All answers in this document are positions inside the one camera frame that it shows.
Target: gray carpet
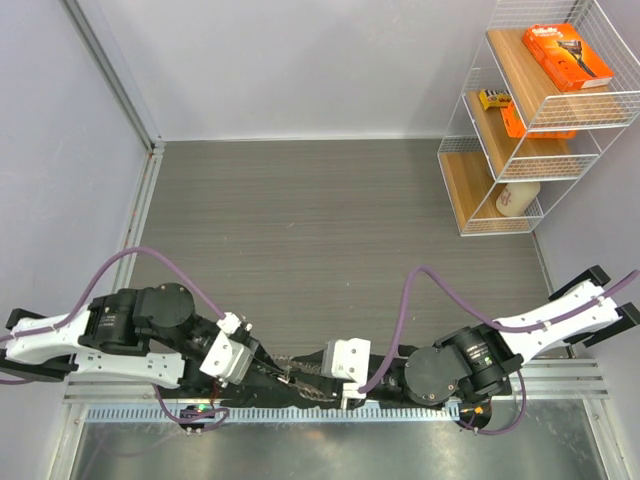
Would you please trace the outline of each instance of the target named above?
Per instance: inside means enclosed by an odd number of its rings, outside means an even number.
[[[437,148],[433,140],[171,143],[142,244],[245,315],[274,353],[351,337],[383,353],[405,276],[420,263],[492,316],[543,303],[529,235],[458,235]],[[131,285],[174,279],[138,258]],[[473,323],[419,278],[403,340],[429,345]]]

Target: white bracket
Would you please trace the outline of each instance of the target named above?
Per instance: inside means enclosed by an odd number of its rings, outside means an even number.
[[[216,322],[216,325],[226,335],[233,335],[242,326],[242,321],[235,313],[225,312],[225,317]]]
[[[252,360],[253,355],[248,347],[230,340],[221,331],[200,365],[200,371],[219,378],[223,385],[227,382],[237,385],[244,378]]]
[[[64,327],[54,330],[53,326],[67,315],[33,319],[23,318],[11,330],[12,334],[41,327],[51,328],[50,332],[19,337],[7,343],[7,359],[28,365],[40,365],[55,357],[72,355],[78,352],[94,352],[92,348],[78,344],[78,338],[84,335],[89,321],[89,310],[81,311]]]
[[[327,342],[322,357],[322,375],[351,380],[342,386],[342,408],[347,407],[349,399],[367,397],[366,393],[359,393],[358,389],[367,383],[370,352],[371,342],[361,338]]]
[[[185,361],[179,353],[148,353],[145,357],[108,355],[91,351],[79,352],[75,363],[78,370],[71,373],[73,381],[106,381],[109,377],[136,382],[155,383],[164,388],[178,388],[184,374]]]
[[[563,297],[528,313],[509,318],[498,318],[495,321],[507,327],[526,327],[543,323],[546,328],[531,333],[500,332],[504,341],[514,354],[521,354],[524,363],[536,355],[555,347],[565,346],[565,338],[579,333],[596,332],[619,319],[616,302],[611,298],[603,298],[604,289],[590,281],[584,281]],[[600,298],[596,306],[575,315],[564,322],[551,325],[548,320],[570,312],[585,303]]]

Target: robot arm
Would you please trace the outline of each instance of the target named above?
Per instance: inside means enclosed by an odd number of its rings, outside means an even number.
[[[637,323],[633,305],[618,308],[602,298],[608,281],[603,275],[587,271],[551,303],[496,320],[505,327],[546,325],[530,334],[479,325],[430,347],[401,346],[366,393],[360,390],[383,361],[370,354],[369,341],[334,340],[311,355],[272,356],[251,336],[250,323],[232,313],[217,322],[201,317],[191,293],[178,284],[95,298],[60,329],[54,325],[63,316],[43,318],[16,309],[7,323],[12,334],[47,326],[51,331],[9,341],[0,350],[0,371],[38,381],[61,381],[68,374],[147,381],[163,387],[169,398],[208,397],[218,388],[215,381],[231,406],[355,408],[368,398],[393,407],[439,408],[452,397],[476,405],[509,394],[508,375],[534,356],[578,341],[599,341]],[[601,301],[583,313],[548,322],[594,298]],[[176,353],[151,353],[152,340]]]

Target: metal frame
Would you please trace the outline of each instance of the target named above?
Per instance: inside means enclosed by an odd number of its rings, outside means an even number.
[[[609,396],[602,375],[594,360],[540,359],[532,360],[523,369],[527,398],[530,400],[583,399],[598,448],[611,479],[631,478],[622,461],[619,441],[607,412]],[[513,401],[520,395],[517,376],[511,377],[514,393],[494,397],[495,401]],[[208,402],[208,399],[172,400],[173,413],[184,404]],[[52,465],[51,480],[68,479],[73,460],[81,447],[80,437],[85,424],[90,423],[164,423],[153,389],[149,384],[134,382],[71,382],[65,395],[65,415],[61,441]],[[427,412],[424,409],[381,410],[375,402],[360,412],[345,413],[320,409],[232,409],[235,423],[310,423],[310,422],[397,422],[448,421],[456,417],[455,409]]]
[[[492,188],[460,230],[462,236],[531,233],[605,154],[626,127],[640,115],[640,61],[616,32],[596,0],[498,0],[489,23],[489,29],[526,28],[535,23],[563,22],[572,23],[589,44],[593,45],[605,61],[612,66],[616,75],[610,84],[611,91],[609,93],[576,93],[547,97],[527,125],[527,131],[532,133],[567,130],[588,132],[588,134],[579,133],[582,137],[572,141],[581,146],[580,151],[571,155],[518,156],[526,139],[524,136],[511,153],[502,171],[496,172],[485,146],[486,140],[482,138],[473,112],[468,105],[466,94],[481,88],[507,88],[510,92],[514,92],[514,89],[488,35],[485,35],[478,46],[472,68],[465,79],[461,95],[449,121],[447,134],[438,150],[440,163],[442,163],[442,153],[470,151],[452,148],[456,142],[460,143],[459,139],[463,137],[452,131],[454,130],[452,128],[453,120],[458,115],[458,110],[461,108],[460,103],[462,103],[478,139],[478,148],[473,151],[483,152],[494,180]],[[518,97],[512,94],[512,98],[520,117],[526,118],[522,115],[524,110]],[[567,102],[570,102],[571,108],[567,108]],[[592,130],[610,128],[618,128],[620,131],[603,148],[594,137]],[[533,169],[535,171],[536,167],[542,165],[544,165],[544,174],[539,172],[538,175],[525,175],[526,170]],[[551,192],[547,191],[546,198],[549,199],[549,205],[543,209],[542,204],[535,201],[522,217],[474,218],[484,202],[490,198],[497,184],[533,181],[562,181],[567,182],[567,187],[564,189],[562,184],[561,188],[564,191],[557,189],[551,189]],[[451,201],[451,192],[448,186],[447,193]],[[541,198],[543,195],[545,195],[544,188],[540,193]]]
[[[100,6],[93,0],[86,5],[81,5],[80,0],[59,1],[140,141],[151,152],[162,143],[162,137],[113,39]]]
[[[147,221],[147,215],[149,214],[151,198],[153,197],[153,191],[155,190],[156,182],[158,181],[158,173],[160,172],[163,156],[164,144],[159,144],[153,149],[153,152],[147,159],[147,163],[145,164],[140,177],[138,193],[136,194],[136,198],[131,209],[129,228],[127,229],[127,234],[122,242],[122,248],[136,247],[140,245],[144,225]],[[114,292],[129,285],[129,280],[131,280],[131,275],[133,274],[133,266],[136,261],[135,257],[136,255],[129,255],[118,262],[113,285]]]

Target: orange box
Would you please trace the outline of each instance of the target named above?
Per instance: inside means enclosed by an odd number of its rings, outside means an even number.
[[[569,23],[534,25],[522,41],[561,92],[601,87],[613,78],[613,71]]]
[[[507,129],[507,135],[511,138],[522,138],[527,133],[524,123],[520,120],[518,110],[513,102],[509,102],[507,108],[501,108],[502,122]],[[568,132],[531,132],[527,138],[574,138],[578,132],[571,130]]]

